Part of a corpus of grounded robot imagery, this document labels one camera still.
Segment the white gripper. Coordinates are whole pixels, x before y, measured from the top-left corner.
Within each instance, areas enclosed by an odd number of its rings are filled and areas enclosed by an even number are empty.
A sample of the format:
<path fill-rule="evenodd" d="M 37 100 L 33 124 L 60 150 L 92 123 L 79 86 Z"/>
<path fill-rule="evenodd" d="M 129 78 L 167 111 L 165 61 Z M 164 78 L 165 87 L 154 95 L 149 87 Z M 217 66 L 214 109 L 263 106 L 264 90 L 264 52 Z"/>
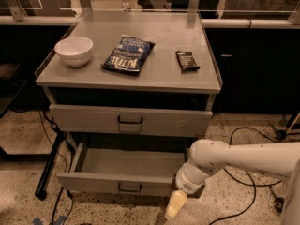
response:
<path fill-rule="evenodd" d="M 187 194 L 195 194 L 204 184 L 209 175 L 199 169 L 195 164 L 186 162 L 175 176 L 175 184 L 179 190 L 172 193 L 166 208 L 165 218 L 174 218 L 188 200 Z"/>

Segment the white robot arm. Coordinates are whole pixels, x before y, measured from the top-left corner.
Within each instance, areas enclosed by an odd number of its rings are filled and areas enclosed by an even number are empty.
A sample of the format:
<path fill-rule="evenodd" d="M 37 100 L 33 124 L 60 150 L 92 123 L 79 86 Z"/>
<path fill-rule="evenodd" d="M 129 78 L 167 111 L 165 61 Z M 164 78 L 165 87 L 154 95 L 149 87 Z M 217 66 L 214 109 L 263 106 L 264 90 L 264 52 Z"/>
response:
<path fill-rule="evenodd" d="M 175 176 L 165 218 L 172 219 L 205 180 L 226 166 L 232 166 L 289 183 L 280 225 L 300 225 L 300 142 L 229 145 L 200 139 L 189 149 L 187 162 Z"/>

